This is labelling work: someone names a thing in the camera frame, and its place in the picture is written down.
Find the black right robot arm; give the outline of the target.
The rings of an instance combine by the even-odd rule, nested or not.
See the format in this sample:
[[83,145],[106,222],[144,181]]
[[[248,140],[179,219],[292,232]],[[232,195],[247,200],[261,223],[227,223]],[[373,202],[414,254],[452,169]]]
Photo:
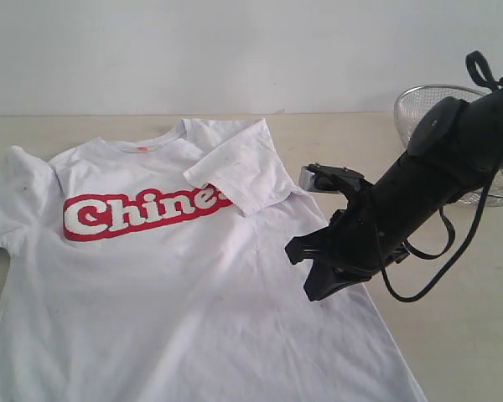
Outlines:
[[303,286],[308,299],[317,302],[384,275],[390,264],[415,255],[409,236],[446,204],[475,190],[488,193],[502,168],[503,80],[478,100],[438,102],[375,183],[347,168],[304,166],[305,190],[340,193],[348,201],[326,227],[286,246],[291,263],[312,261]]

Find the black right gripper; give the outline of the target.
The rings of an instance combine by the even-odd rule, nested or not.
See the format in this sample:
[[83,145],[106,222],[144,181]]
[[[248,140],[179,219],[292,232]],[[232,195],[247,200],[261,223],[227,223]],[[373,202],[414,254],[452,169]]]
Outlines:
[[319,302],[406,259],[406,238],[407,198],[369,194],[334,214],[328,226],[290,240],[285,251],[293,264],[313,262],[303,290]]

